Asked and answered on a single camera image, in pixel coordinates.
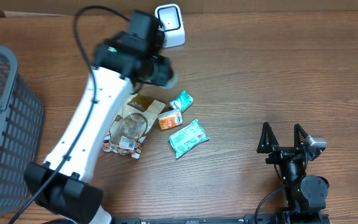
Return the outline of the green wet wipes pack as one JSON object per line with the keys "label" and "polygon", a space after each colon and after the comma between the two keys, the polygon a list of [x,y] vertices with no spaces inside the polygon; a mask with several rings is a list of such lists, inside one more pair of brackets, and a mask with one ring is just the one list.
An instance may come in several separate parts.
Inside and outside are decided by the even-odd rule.
{"label": "green wet wipes pack", "polygon": [[188,151],[202,142],[209,141],[204,128],[195,119],[189,125],[169,136],[169,143],[175,151],[175,159],[181,158]]}

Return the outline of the brown snack packet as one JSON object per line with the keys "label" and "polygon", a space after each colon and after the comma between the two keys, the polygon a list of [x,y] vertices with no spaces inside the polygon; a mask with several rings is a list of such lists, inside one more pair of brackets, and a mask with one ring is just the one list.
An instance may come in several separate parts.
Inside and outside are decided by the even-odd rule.
{"label": "brown snack packet", "polygon": [[164,107],[165,103],[150,96],[131,95],[114,118],[101,149],[138,159],[143,142]]}

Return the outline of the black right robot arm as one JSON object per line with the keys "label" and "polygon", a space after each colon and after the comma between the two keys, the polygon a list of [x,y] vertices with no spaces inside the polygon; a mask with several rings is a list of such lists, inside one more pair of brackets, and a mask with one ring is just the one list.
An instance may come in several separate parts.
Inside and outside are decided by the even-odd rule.
{"label": "black right robot arm", "polygon": [[262,134],[257,147],[259,154],[267,154],[266,164],[272,164],[283,186],[269,193],[258,204],[254,212],[254,223],[260,222],[259,210],[271,197],[284,191],[286,207],[264,219],[265,223],[329,223],[326,208],[329,182],[316,175],[307,175],[308,163],[315,160],[326,149],[326,140],[313,137],[301,127],[294,125],[294,145],[280,146],[268,122],[262,126]]}

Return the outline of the orange Kleenex tissue pack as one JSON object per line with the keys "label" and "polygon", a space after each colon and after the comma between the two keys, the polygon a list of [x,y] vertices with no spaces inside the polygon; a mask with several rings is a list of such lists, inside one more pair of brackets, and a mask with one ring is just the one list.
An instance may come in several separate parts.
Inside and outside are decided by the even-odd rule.
{"label": "orange Kleenex tissue pack", "polygon": [[171,110],[158,115],[158,123],[162,131],[175,128],[183,124],[180,110]]}

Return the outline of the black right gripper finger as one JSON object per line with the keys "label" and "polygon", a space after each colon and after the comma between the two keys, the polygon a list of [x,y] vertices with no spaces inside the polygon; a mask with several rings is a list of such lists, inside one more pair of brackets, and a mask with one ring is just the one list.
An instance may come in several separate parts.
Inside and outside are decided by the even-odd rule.
{"label": "black right gripper finger", "polygon": [[262,126],[262,134],[257,147],[257,153],[272,153],[279,148],[279,143],[275,137],[271,126],[265,122]]}
{"label": "black right gripper finger", "polygon": [[294,125],[294,147],[296,149],[300,149],[303,146],[307,146],[308,140],[307,137],[309,135],[307,132],[301,127],[299,123]]}

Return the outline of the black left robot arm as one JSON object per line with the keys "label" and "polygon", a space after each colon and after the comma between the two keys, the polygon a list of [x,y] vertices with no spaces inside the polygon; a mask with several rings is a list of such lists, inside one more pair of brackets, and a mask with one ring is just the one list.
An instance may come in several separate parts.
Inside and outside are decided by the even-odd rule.
{"label": "black left robot arm", "polygon": [[30,163],[24,179],[32,201],[62,216],[62,223],[112,223],[103,191],[90,185],[103,139],[119,109],[142,85],[171,88],[176,76],[161,56],[162,21],[134,11],[129,27],[99,44],[87,61],[89,79],[58,144],[42,164]]}

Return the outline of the small teal tissue pack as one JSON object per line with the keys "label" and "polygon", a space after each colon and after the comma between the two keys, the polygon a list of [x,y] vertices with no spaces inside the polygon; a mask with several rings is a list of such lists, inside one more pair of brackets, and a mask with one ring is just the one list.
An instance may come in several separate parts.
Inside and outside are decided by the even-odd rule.
{"label": "small teal tissue pack", "polygon": [[193,97],[183,90],[174,100],[169,102],[170,107],[173,110],[180,110],[180,112],[184,112],[187,110],[194,102]]}

